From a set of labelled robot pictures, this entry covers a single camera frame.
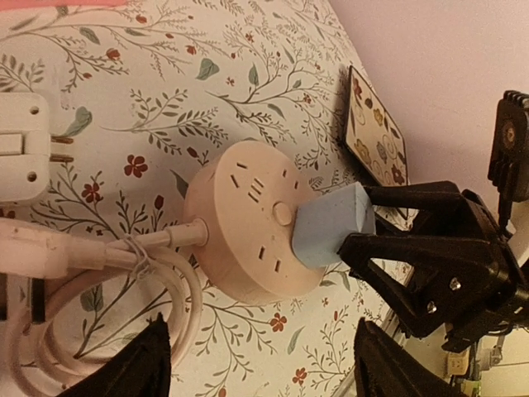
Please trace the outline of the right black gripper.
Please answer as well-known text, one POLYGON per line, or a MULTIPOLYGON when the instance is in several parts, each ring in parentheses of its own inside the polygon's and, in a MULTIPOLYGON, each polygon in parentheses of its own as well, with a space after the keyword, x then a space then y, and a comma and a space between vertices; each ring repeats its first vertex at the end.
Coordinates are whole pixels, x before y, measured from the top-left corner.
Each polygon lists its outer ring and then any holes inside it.
POLYGON ((368 187, 372 203, 417 209, 412 230, 350 234, 338 255, 407 332, 446 325, 442 349, 462 352, 489 333, 528 323, 528 276, 479 196, 449 181, 368 187))

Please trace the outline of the pink power strip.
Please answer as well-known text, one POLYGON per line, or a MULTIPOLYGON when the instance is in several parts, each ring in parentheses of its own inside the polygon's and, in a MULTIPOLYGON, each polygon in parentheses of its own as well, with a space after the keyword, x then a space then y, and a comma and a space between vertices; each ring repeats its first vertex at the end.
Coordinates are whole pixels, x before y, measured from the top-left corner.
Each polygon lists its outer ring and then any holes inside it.
POLYGON ((50 1, 50 7, 59 6, 104 6, 104 7, 115 7, 125 5, 127 0, 55 0, 50 1))

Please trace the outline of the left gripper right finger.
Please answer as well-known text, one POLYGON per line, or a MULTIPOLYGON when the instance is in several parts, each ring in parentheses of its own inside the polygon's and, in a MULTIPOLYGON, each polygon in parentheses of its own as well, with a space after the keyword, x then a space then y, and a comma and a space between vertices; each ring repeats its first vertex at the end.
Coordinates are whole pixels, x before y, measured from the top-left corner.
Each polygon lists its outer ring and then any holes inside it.
POLYGON ((376 323, 361 318, 355 340, 355 384, 358 396, 461 396, 400 347, 376 323))

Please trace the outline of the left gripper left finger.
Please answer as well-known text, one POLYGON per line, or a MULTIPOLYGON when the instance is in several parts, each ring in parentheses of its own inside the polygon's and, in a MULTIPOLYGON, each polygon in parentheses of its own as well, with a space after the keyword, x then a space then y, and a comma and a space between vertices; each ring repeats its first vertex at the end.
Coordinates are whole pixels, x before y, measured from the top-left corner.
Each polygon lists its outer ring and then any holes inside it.
POLYGON ((163 315, 107 364, 61 393, 67 396, 167 396, 171 383, 169 328, 163 315))

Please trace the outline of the round pink socket hub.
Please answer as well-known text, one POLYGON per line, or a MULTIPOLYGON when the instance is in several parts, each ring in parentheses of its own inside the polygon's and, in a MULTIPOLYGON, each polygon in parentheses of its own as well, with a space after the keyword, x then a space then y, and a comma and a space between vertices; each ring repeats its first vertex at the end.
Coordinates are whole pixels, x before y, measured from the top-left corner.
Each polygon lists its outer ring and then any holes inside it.
POLYGON ((304 296, 324 270, 309 269, 291 247, 301 204, 316 198, 307 178, 281 151, 241 141, 188 184, 183 220, 201 221, 207 239, 193 248, 205 276, 243 304, 304 296))

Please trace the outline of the light blue plug adapter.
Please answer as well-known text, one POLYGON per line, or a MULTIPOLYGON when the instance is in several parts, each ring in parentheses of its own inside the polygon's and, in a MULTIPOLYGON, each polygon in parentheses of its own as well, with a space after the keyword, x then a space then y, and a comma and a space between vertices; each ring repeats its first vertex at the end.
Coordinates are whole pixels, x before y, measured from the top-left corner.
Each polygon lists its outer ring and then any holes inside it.
POLYGON ((340 260, 338 251, 351 233, 375 233, 373 204, 359 182, 301 204, 291 247, 302 264, 315 270, 340 260))

